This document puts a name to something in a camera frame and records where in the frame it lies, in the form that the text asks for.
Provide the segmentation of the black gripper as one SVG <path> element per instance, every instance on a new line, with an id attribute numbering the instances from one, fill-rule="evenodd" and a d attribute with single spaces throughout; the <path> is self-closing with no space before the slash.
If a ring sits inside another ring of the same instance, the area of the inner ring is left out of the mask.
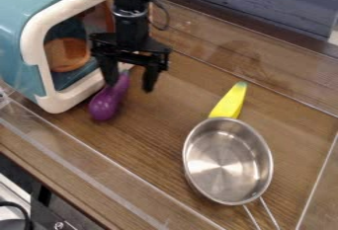
<path id="1" fill-rule="evenodd" d="M 170 69 L 171 48 L 147 37 L 136 45 L 123 44 L 113 33 L 91 34 L 91 54 L 96 58 L 105 84 L 113 86 L 119 80 L 117 62 L 146 66 L 143 90 L 151 93 L 160 71 Z"/>

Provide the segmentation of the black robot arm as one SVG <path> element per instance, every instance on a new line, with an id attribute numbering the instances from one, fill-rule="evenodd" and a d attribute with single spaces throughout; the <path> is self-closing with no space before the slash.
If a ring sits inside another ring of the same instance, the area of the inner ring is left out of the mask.
<path id="1" fill-rule="evenodd" d="M 163 31 L 150 19 L 150 4 L 156 0 L 113 0 L 115 32 L 89 35 L 91 54 L 97 60 L 105 84 L 115 86 L 119 80 L 117 63 L 143 66 L 143 90 L 155 89 L 160 73 L 170 68 L 171 48 L 151 37 L 150 26 Z"/>

